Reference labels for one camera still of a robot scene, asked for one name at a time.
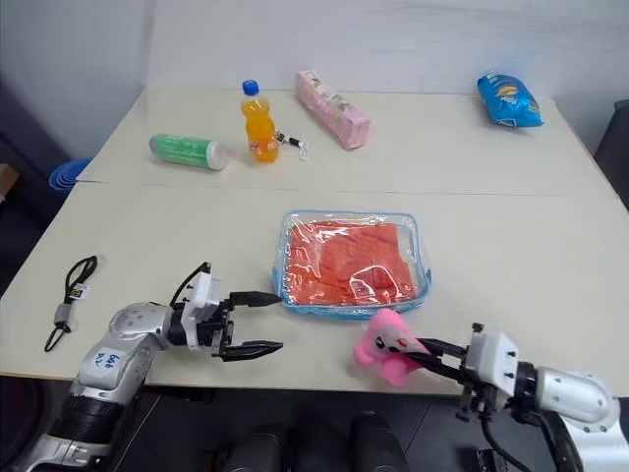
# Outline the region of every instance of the white table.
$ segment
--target white table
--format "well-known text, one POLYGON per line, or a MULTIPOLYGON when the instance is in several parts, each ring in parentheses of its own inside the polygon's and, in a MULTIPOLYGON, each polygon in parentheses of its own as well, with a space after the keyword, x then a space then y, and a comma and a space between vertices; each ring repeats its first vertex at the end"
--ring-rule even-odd
MULTIPOLYGON (((629 332, 629 218, 613 198, 82 183, 0 302, 0 372, 73 377, 117 310, 138 301, 167 303, 202 261, 212 262, 224 293, 269 289, 278 226, 294 207, 412 213, 434 278, 427 303, 407 317, 417 334, 463 344, 471 323, 482 322, 506 331, 535 364, 591 370, 629 394, 629 377, 618 369, 629 332), (91 254, 104 261, 88 298, 76 304, 74 331, 45 354, 66 271, 91 254)), ((233 320, 235 342, 281 340, 284 348, 227 364, 173 348, 159 355, 148 381, 390 390, 375 371, 352 361, 364 324, 297 317, 281 306, 239 309, 233 320)), ((456 386, 417 374, 403 391, 456 386)))
POLYGON ((548 98, 540 98, 542 127, 514 130, 489 123, 476 96, 347 93, 370 114, 372 128, 366 146, 346 151, 292 92, 265 94, 278 129, 310 143, 309 161, 285 147, 274 165, 252 162, 239 90, 150 88, 80 178, 231 189, 615 198, 548 98), (157 133, 215 139, 237 157, 216 173, 159 162, 148 150, 157 133))

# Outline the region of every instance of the bottle label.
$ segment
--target bottle label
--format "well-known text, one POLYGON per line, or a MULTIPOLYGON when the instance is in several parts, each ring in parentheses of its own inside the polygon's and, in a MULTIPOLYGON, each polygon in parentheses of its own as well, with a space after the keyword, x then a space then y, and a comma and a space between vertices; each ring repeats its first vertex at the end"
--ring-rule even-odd
POLYGON ((207 153, 213 141, 177 135, 157 135, 150 139, 156 157, 176 164, 208 168, 207 153))

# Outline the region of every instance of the stuffed animal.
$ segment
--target stuffed animal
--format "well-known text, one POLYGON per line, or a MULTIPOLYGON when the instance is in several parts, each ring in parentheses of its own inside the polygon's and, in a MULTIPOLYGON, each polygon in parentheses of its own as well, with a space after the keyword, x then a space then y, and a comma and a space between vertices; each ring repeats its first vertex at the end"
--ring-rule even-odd
POLYGON ((409 359, 405 352, 430 351, 406 329, 399 313, 383 308, 370 320, 367 333, 354 349, 361 366, 380 363, 380 376, 394 386, 402 386, 408 375, 422 366, 409 359))

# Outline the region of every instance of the bottle cap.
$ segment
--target bottle cap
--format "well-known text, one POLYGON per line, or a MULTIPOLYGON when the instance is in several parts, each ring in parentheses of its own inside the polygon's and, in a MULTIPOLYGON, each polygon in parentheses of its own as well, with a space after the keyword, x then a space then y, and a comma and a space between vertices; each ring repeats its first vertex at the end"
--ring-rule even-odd
POLYGON ((257 86, 256 81, 244 81, 243 82, 243 92, 245 95, 254 96, 259 93, 259 87, 257 86))

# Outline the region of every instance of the white wall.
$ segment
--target white wall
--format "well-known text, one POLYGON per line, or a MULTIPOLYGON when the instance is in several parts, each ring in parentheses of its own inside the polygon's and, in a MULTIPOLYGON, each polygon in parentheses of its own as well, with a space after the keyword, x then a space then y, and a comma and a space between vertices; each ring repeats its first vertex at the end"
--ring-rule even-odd
POLYGON ((3 38, 22 41, 2 45, 3 77, 74 154, 142 82, 291 89, 314 68, 338 89, 475 93, 504 72, 554 97, 592 151, 629 96, 626 0, 0 2, 3 38))

